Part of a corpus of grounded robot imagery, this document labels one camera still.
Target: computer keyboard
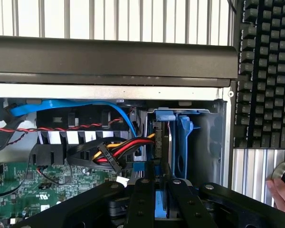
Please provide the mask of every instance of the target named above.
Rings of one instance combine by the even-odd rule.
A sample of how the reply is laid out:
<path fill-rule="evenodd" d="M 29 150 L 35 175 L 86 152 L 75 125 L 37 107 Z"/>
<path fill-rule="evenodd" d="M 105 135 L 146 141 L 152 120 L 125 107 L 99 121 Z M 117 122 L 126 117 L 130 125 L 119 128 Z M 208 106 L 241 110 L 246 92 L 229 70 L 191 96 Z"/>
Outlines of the computer keyboard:
<path fill-rule="evenodd" d="M 234 147 L 285 149 L 285 0 L 243 4 Z"/>

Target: motherboard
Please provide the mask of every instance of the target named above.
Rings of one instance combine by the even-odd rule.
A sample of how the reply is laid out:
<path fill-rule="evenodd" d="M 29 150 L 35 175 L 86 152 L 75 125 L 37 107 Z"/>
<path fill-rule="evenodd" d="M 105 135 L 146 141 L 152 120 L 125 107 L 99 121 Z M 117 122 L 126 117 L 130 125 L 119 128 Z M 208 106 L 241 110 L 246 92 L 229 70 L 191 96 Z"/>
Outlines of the motherboard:
<path fill-rule="evenodd" d="M 0 165 L 0 193 L 19 186 L 25 177 L 26 169 L 26 163 Z M 44 173 L 59 183 L 68 182 L 71 175 L 67 165 L 49 166 Z M 72 181 L 58 186 L 40 176 L 36 166 L 30 166 L 20 189 L 0 198 L 0 228 L 10 227 L 105 181 L 113 180 L 116 180 L 113 171 L 72 166 Z"/>

